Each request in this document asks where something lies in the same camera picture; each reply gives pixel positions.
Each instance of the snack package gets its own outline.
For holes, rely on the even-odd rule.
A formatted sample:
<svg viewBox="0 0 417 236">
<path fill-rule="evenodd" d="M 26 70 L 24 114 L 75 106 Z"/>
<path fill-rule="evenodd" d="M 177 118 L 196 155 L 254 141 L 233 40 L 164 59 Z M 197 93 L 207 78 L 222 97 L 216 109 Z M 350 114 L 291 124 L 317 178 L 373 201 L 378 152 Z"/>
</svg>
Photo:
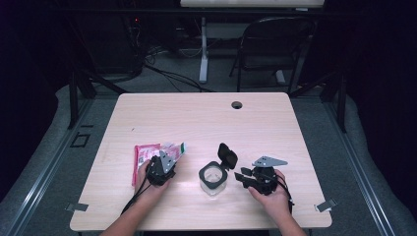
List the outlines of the snack package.
<svg viewBox="0 0 417 236">
<path fill-rule="evenodd" d="M 139 167 L 141 167 L 145 161 L 152 159 L 153 156 L 159 156 L 160 150 L 163 150 L 167 155 L 173 157 L 174 160 L 177 161 L 185 152 L 185 149 L 185 143 L 178 146 L 172 143 L 166 143 L 163 146 L 161 144 L 135 146 L 132 186 L 136 186 L 136 178 L 138 177 Z"/>
</svg>

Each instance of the black lid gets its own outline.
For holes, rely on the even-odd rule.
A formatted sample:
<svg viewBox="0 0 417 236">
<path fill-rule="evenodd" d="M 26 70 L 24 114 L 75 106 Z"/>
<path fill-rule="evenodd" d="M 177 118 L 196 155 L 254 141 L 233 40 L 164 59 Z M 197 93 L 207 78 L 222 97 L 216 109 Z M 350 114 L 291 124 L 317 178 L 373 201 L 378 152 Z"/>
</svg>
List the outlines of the black lid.
<svg viewBox="0 0 417 236">
<path fill-rule="evenodd" d="M 218 157 L 221 160 L 221 166 L 226 169 L 229 170 L 230 169 L 234 169 L 234 167 L 236 166 L 236 162 L 237 162 L 237 155 L 236 153 L 229 149 L 229 147 L 224 144 L 221 143 L 220 146 L 218 147 L 218 152 L 217 152 Z"/>
</svg>

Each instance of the gray plastic part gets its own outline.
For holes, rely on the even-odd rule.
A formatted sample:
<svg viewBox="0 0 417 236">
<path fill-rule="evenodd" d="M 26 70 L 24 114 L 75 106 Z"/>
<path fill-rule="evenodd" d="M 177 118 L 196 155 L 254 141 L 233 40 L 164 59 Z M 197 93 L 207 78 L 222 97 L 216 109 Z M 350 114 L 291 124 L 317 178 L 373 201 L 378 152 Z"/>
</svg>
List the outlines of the gray plastic part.
<svg viewBox="0 0 417 236">
<path fill-rule="evenodd" d="M 76 210 L 86 211 L 88 207 L 89 207 L 88 205 L 84 205 L 84 204 L 67 204 L 67 207 L 65 207 L 65 210 L 71 211 L 71 212 L 74 212 Z"/>
<path fill-rule="evenodd" d="M 269 156 L 262 156 L 261 158 L 257 159 L 254 163 L 252 163 L 253 166 L 257 167 L 273 167 L 277 165 L 286 165 L 288 162 L 285 160 L 275 159 Z"/>
<path fill-rule="evenodd" d="M 334 199 L 330 199 L 318 206 L 316 206 L 316 209 L 319 210 L 319 212 L 323 212 L 325 210 L 331 210 L 332 207 L 336 206 L 337 202 Z"/>
<path fill-rule="evenodd" d="M 160 161 L 162 162 L 163 173 L 168 173 L 175 165 L 175 159 L 167 155 L 164 151 L 159 151 Z"/>
</svg>

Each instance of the table leg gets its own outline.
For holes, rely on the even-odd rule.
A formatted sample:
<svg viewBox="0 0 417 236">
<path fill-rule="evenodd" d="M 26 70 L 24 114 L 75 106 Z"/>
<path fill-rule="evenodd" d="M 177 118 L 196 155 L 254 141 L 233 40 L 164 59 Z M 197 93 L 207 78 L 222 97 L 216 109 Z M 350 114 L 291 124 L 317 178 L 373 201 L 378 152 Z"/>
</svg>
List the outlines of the table leg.
<svg viewBox="0 0 417 236">
<path fill-rule="evenodd" d="M 78 94 L 77 94 L 77 82 L 74 76 L 74 73 L 69 80 L 69 89 L 70 89 L 70 110 L 71 110 L 71 120 L 68 129 L 71 130 L 74 125 L 77 123 L 79 118 L 78 113 Z"/>
<path fill-rule="evenodd" d="M 208 39 L 206 33 L 206 18 L 202 18 L 202 65 L 200 67 L 200 83 L 205 84 L 208 81 Z"/>
</svg>

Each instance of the wooden table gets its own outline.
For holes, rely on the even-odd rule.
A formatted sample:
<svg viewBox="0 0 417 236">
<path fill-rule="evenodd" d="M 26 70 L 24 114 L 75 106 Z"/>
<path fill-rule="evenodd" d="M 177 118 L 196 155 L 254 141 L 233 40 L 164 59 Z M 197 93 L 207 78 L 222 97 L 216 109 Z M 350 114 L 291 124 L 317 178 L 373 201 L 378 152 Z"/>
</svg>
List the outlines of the wooden table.
<svg viewBox="0 0 417 236">
<path fill-rule="evenodd" d="M 239 101 L 241 109 L 231 103 Z M 76 211 L 75 231 L 104 230 L 131 199 L 134 146 L 171 142 L 188 146 L 176 175 L 139 230 L 216 230 L 276 228 L 234 171 L 268 155 L 288 161 L 285 174 L 301 227 L 331 225 L 325 201 L 290 100 L 280 92 L 125 93 L 114 108 L 80 197 L 87 211 Z M 220 143 L 239 157 L 228 172 L 225 190 L 210 197 L 200 187 L 199 170 L 219 161 Z"/>
</svg>

